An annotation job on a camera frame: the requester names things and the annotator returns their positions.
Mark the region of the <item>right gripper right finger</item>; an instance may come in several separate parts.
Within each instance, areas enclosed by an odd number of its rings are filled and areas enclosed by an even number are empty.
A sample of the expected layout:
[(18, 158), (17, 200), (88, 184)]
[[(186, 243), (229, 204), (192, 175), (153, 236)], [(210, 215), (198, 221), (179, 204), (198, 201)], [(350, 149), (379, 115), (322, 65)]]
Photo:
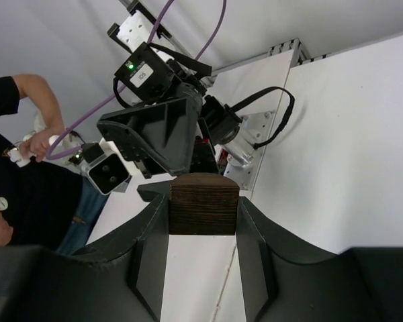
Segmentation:
[(403, 247), (318, 248), (238, 202), (247, 321), (403, 321)]

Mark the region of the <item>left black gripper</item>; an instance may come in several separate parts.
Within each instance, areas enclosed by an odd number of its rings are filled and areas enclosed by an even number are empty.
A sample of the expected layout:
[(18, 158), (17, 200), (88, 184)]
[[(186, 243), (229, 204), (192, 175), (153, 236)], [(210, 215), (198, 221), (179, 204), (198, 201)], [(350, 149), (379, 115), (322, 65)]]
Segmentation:
[[(124, 160), (135, 163), (145, 178), (167, 173), (187, 174), (191, 167), (202, 98), (184, 96), (156, 105), (102, 115), (97, 128), (113, 142)], [(172, 180), (141, 184), (144, 202), (168, 195)]]

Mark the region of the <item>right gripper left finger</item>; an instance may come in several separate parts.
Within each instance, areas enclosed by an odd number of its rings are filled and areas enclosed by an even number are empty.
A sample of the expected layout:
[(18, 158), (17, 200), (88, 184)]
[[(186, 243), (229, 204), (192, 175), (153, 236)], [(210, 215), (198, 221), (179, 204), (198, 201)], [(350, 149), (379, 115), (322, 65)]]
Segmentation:
[(167, 195), (72, 256), (0, 248), (0, 321), (159, 321), (169, 244)]

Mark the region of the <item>dark wood arch block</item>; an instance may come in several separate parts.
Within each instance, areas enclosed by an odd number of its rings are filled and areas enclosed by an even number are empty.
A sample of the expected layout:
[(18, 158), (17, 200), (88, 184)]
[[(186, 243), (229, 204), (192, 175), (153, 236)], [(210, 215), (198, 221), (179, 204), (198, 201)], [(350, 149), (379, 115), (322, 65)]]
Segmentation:
[(211, 173), (184, 174), (171, 181), (171, 235), (234, 235), (240, 187)]

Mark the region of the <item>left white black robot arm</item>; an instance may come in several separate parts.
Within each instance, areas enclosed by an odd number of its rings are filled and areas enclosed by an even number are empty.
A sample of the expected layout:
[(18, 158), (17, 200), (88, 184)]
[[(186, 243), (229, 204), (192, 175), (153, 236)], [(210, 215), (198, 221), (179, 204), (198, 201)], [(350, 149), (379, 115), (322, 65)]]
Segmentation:
[(263, 150), (287, 125), (294, 97), (278, 126), (273, 125), (272, 111), (255, 111), (263, 97), (278, 91), (276, 86), (235, 104), (221, 102), (208, 91), (211, 66), (185, 53), (162, 26), (161, 16), (153, 16), (139, 1), (125, 5), (126, 20), (108, 30), (129, 53), (113, 80), (122, 110), (97, 122), (103, 138), (142, 178), (209, 172), (251, 193)]

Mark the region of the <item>person's right hand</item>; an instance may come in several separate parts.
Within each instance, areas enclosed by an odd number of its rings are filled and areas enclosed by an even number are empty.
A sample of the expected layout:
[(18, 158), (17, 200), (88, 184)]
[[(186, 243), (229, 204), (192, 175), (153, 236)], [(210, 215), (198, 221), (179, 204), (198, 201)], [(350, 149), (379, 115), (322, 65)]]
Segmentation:
[(49, 127), (35, 133), (30, 139), (19, 145), (19, 151), (23, 158), (34, 156), (37, 162), (43, 161), (49, 147), (49, 139), (52, 136), (59, 136), (64, 132), (61, 127)]

